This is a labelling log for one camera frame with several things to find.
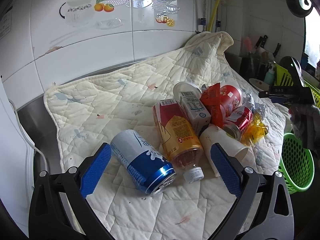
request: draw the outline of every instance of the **white cable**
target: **white cable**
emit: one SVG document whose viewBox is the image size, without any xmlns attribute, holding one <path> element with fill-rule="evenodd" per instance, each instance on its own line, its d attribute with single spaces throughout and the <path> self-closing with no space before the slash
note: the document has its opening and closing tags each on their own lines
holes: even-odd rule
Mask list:
<svg viewBox="0 0 320 240">
<path fill-rule="evenodd" d="M 47 160 L 44 156 L 44 154 L 42 153 L 42 151 L 40 151 L 37 147 L 35 147 L 29 140 L 28 138 L 26 137 L 26 135 L 24 134 L 24 131 L 22 129 L 22 126 L 21 126 L 21 123 L 20 123 L 20 120 L 19 120 L 19 116 L 18 116 L 18 112 L 17 112 L 17 109 L 16 109 L 16 106 L 14 105 L 14 103 L 9 99 L 9 102 L 10 104 L 12 105 L 13 107 L 13 110 L 14 110 L 14 113 L 16 115 L 16 118 L 17 118 L 17 122 L 18 122 L 18 126 L 19 126 L 19 129 L 22 133 L 22 136 L 24 137 L 25 141 L 32 147 L 32 149 L 34 149 L 36 152 L 40 153 L 40 155 L 42 156 L 43 158 L 43 161 L 44 161 L 44 169 L 46 171 L 48 171 L 48 163 L 47 163 Z"/>
</svg>

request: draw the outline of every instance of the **quilted mat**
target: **quilted mat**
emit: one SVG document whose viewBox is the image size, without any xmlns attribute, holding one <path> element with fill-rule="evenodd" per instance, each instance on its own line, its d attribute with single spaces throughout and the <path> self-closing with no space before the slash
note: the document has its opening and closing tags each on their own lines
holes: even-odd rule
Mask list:
<svg viewBox="0 0 320 240">
<path fill-rule="evenodd" d="M 176 83 L 189 81 L 197 86 L 235 82 L 243 92 L 252 93 L 256 102 L 267 105 L 264 123 L 269 134 L 250 147 L 242 164 L 272 174 L 280 161 L 285 117 L 268 99 L 259 99 L 258 92 L 230 68 L 224 51 L 232 44 L 225 32 L 200 33 L 181 49 L 112 73 L 49 88 L 44 104 L 57 126 L 62 171 L 79 166 L 98 144 L 110 143 L 126 129 L 136 130 L 161 152 L 152 107 L 159 100 L 172 98 Z M 187 184 L 178 174 L 172 185 L 152 198 L 137 190 L 125 168 L 111 159 L 87 201 L 117 240 L 207 239 L 235 196 L 229 194 L 220 177 L 215 177 L 205 156 L 200 166 L 203 180 Z M 243 229 L 249 227 L 253 216 L 254 211 Z"/>
</svg>

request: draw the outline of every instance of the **green basket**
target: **green basket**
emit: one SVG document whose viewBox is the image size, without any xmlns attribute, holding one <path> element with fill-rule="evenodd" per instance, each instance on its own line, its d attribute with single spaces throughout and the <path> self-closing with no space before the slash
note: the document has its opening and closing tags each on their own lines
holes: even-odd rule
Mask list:
<svg viewBox="0 0 320 240">
<path fill-rule="evenodd" d="M 312 184 L 315 167 L 311 152 L 302 148 L 301 141 L 292 133 L 284 134 L 279 169 L 289 194 L 304 192 Z"/>
<path fill-rule="evenodd" d="M 278 64 L 276 65 L 276 86 L 293 86 L 292 78 L 289 72 Z M 313 85 L 304 81 L 305 85 L 311 88 L 312 94 L 315 97 L 316 107 L 320 108 L 320 90 Z"/>
</svg>

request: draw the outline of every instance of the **white paper cup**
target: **white paper cup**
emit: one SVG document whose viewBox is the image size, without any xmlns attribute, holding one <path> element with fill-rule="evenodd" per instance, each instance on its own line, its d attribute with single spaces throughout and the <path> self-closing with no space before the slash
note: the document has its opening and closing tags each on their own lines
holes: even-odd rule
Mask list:
<svg viewBox="0 0 320 240">
<path fill-rule="evenodd" d="M 238 161 L 242 161 L 249 150 L 248 147 L 231 138 L 224 130 L 215 125 L 204 130 L 199 139 L 216 177 L 219 177 L 220 174 L 211 159 L 210 150 L 213 144 L 219 143 L 229 156 L 237 158 Z"/>
</svg>

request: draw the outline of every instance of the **window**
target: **window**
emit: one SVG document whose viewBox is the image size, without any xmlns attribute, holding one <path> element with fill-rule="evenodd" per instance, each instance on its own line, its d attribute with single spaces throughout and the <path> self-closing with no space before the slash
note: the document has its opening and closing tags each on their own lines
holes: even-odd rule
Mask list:
<svg viewBox="0 0 320 240">
<path fill-rule="evenodd" d="M 309 55 L 309 64 L 316 67 L 320 60 L 320 15 L 315 8 L 306 17 L 305 53 Z"/>
</svg>

